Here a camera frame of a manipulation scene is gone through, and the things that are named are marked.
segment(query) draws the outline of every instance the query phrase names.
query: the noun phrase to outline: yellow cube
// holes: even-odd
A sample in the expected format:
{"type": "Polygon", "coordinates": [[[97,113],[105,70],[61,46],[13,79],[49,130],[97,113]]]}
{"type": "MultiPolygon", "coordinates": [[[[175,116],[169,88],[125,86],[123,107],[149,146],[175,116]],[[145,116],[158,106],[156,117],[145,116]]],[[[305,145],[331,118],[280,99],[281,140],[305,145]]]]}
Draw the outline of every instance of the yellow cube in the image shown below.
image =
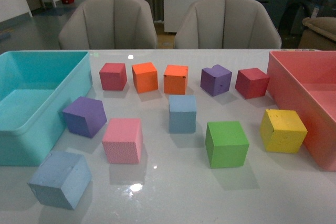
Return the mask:
{"type": "Polygon", "coordinates": [[[297,153],[307,129],[294,110],[265,110],[260,135],[268,152],[297,153]]]}

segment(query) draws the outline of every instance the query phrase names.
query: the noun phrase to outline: cube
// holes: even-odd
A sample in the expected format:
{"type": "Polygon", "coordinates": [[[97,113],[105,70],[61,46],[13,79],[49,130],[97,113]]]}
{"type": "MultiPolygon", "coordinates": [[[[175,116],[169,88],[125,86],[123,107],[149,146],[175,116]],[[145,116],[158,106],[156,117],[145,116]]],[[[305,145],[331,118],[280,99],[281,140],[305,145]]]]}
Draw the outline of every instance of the cube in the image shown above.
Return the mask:
{"type": "Polygon", "coordinates": [[[103,90],[122,91],[127,83],[125,63],[105,63],[99,76],[103,90]]]}
{"type": "Polygon", "coordinates": [[[269,75],[258,68],[242,69],[238,71],[236,90],[245,98],[263,97],[267,90],[269,75]]]}
{"type": "Polygon", "coordinates": [[[232,72],[214,65],[212,68],[203,68],[201,74],[201,88],[213,97],[230,89],[232,72]]]}
{"type": "Polygon", "coordinates": [[[163,75],[165,94],[185,94],[188,84],[188,66],[167,65],[163,75]]]}
{"type": "Polygon", "coordinates": [[[91,178],[83,155],[51,151],[28,185],[42,205],[74,210],[91,178]]]}
{"type": "Polygon", "coordinates": [[[194,95],[170,95],[169,133],[196,132],[196,110],[194,95]]]}
{"type": "Polygon", "coordinates": [[[294,110],[265,110],[260,135],[268,152],[297,153],[308,131],[294,110]]]}
{"type": "Polygon", "coordinates": [[[113,118],[103,137],[105,154],[111,164],[138,164],[142,151],[142,127],[139,118],[113,118]]]}
{"type": "Polygon", "coordinates": [[[208,122],[205,147],[211,168],[243,166],[249,142],[238,121],[208,122]]]}
{"type": "Polygon", "coordinates": [[[138,93],[145,93],[159,88],[158,71],[151,62],[132,66],[133,82],[138,93]]]}
{"type": "Polygon", "coordinates": [[[93,138],[105,125],[107,118],[102,101],[79,97],[63,110],[71,133],[93,138]]]}

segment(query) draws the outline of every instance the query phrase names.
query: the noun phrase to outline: turquoise storage box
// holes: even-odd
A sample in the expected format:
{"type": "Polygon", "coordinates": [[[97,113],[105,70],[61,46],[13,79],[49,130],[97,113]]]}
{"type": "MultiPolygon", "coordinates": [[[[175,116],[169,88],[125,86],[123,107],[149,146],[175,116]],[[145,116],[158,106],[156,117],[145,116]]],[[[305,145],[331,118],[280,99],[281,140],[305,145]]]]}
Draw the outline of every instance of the turquoise storage box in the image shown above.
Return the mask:
{"type": "Polygon", "coordinates": [[[91,86],[87,51],[0,55],[0,165],[40,165],[66,127],[62,110],[91,86]]]}

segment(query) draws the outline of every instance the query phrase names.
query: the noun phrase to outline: white table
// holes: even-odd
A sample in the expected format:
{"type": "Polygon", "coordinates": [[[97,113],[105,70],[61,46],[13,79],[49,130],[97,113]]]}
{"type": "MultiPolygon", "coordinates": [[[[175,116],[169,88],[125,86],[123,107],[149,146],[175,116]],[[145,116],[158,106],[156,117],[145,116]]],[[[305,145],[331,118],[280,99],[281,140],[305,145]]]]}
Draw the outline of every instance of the white table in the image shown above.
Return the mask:
{"type": "Polygon", "coordinates": [[[107,162],[101,140],[66,129],[54,150],[83,154],[92,181],[75,210],[41,205],[27,182],[36,167],[0,167],[0,223],[257,223],[334,224],[336,173],[322,171],[305,147],[298,154],[265,152],[259,126],[272,98],[245,100],[235,90],[239,69],[267,70],[268,50],[91,51],[93,87],[109,118],[141,118],[144,148],[139,165],[107,162]],[[153,62],[159,90],[137,94],[131,66],[153,62]],[[124,91],[103,91],[99,70],[105,62],[125,62],[124,91]],[[194,134],[168,133],[168,64],[188,65],[187,94],[196,95],[194,134]],[[199,85],[201,69],[220,64],[233,72],[230,90],[212,97],[199,85]],[[208,121],[240,121],[250,142],[243,167],[210,169],[204,145],[208,121]]]}

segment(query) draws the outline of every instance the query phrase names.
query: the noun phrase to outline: chair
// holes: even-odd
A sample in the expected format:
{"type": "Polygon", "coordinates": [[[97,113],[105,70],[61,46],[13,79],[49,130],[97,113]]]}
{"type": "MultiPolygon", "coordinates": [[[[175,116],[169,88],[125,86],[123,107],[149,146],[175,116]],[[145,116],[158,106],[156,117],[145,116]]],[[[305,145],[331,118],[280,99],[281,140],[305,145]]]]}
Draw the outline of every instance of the chair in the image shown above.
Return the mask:
{"type": "Polygon", "coordinates": [[[156,49],[158,38],[145,0],[86,0],[61,30],[61,49],[156,49]]]}
{"type": "Polygon", "coordinates": [[[190,5],[175,36],[176,49],[279,49],[281,38],[255,0],[199,0],[190,5]]]}

